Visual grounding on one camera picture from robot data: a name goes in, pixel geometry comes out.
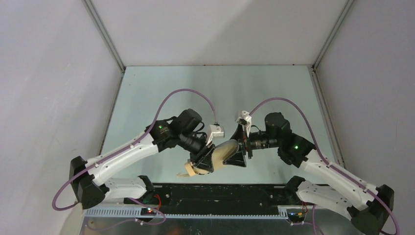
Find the beige umbrella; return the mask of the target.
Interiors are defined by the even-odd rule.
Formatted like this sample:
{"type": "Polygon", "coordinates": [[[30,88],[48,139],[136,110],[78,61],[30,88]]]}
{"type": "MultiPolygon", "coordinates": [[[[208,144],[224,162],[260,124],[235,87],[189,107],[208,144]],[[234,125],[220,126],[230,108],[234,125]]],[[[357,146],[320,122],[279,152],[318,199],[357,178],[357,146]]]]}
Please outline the beige umbrella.
{"type": "MultiPolygon", "coordinates": [[[[236,140],[228,140],[216,146],[212,154],[212,166],[213,170],[218,170],[224,168],[225,165],[223,161],[236,153],[239,148],[239,144],[236,140]]],[[[200,167],[194,166],[194,164],[189,160],[184,164],[186,173],[178,173],[177,177],[193,177],[196,175],[206,175],[210,174],[209,171],[201,169],[200,167]]]]}

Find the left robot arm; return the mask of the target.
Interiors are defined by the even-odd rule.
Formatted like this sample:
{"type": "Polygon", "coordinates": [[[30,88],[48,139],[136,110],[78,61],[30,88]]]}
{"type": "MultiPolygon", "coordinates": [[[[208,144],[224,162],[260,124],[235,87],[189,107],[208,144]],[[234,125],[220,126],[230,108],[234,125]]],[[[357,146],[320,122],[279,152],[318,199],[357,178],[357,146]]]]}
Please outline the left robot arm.
{"type": "Polygon", "coordinates": [[[204,132],[197,128],[199,125],[204,125],[202,117],[196,111],[187,109],[177,117],[156,120],[138,136],[106,154],[87,160],[81,156],[73,158],[69,178],[78,203],[87,210],[111,199],[150,199],[154,186],[147,176],[130,179],[114,176],[140,160],[176,146],[189,153],[190,166],[198,166],[208,160],[204,170],[211,172],[211,158],[216,148],[212,140],[223,137],[224,129],[215,123],[204,132]]]}

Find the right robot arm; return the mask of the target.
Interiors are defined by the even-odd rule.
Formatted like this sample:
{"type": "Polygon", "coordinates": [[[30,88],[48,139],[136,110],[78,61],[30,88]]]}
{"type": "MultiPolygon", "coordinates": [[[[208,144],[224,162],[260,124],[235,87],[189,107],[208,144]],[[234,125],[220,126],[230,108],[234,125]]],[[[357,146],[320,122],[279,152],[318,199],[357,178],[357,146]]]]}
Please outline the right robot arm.
{"type": "Polygon", "coordinates": [[[317,146],[292,132],[290,122],[282,113],[269,113],[265,131],[251,132],[252,117],[243,111],[235,121],[238,127],[232,139],[239,153],[224,160],[224,164],[244,163],[254,150],[276,148],[287,164],[319,177],[328,187],[320,187],[305,178],[293,176],[285,185],[295,199],[336,212],[365,235],[380,235],[393,210],[394,191],[387,185],[376,186],[357,177],[320,154],[317,146]]]}

